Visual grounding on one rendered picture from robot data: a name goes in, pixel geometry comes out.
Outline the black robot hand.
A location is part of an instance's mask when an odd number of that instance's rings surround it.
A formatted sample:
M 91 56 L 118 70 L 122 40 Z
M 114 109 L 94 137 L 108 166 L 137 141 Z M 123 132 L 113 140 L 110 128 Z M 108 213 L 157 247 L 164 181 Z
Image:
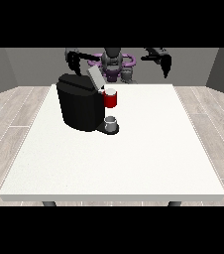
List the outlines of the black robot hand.
M 164 78 L 168 77 L 168 73 L 171 69 L 171 55 L 163 55 L 160 56 L 155 48 L 146 48 L 146 51 L 148 54 L 146 56 L 142 56 L 141 60 L 144 62 L 154 62 L 156 64 L 159 64 L 162 68 Z
M 100 57 L 96 57 L 89 54 L 77 53 L 77 52 L 68 52 L 66 54 L 68 66 L 71 70 L 73 70 L 78 76 L 81 76 L 80 72 L 80 61 L 88 60 L 88 61 L 96 61 L 100 60 Z

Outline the pale grey machine lid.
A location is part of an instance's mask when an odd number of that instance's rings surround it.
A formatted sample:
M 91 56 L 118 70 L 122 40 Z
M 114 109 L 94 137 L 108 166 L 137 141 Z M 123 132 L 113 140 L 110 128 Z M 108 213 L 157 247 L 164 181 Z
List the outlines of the pale grey machine lid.
M 89 68 L 87 70 L 87 74 L 91 78 L 95 88 L 97 90 L 100 90 L 102 88 L 102 86 L 105 84 L 105 80 L 104 80 L 98 66 L 94 65 L 91 68 Z

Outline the black coffee machine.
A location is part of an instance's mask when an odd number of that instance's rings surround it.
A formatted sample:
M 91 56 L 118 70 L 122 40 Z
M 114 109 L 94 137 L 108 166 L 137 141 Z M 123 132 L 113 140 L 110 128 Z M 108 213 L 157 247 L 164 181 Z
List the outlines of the black coffee machine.
M 100 131 L 107 135 L 119 132 L 105 130 L 103 92 L 98 91 L 88 75 L 78 76 L 65 73 L 58 78 L 56 91 L 63 121 L 69 127 L 85 132 Z

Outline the red pod holder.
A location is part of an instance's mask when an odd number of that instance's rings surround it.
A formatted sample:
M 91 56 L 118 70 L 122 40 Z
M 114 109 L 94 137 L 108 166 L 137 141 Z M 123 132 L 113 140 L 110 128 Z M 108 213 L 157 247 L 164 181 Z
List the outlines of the red pod holder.
M 113 108 L 117 105 L 117 91 L 113 88 L 105 89 L 103 92 L 104 106 Z

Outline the small grey cup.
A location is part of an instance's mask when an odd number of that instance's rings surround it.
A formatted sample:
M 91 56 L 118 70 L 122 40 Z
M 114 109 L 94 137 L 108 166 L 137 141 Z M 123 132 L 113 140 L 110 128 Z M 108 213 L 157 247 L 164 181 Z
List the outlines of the small grey cup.
M 114 116 L 107 116 L 104 119 L 105 122 L 105 130 L 108 132 L 113 132 L 117 128 L 117 120 Z

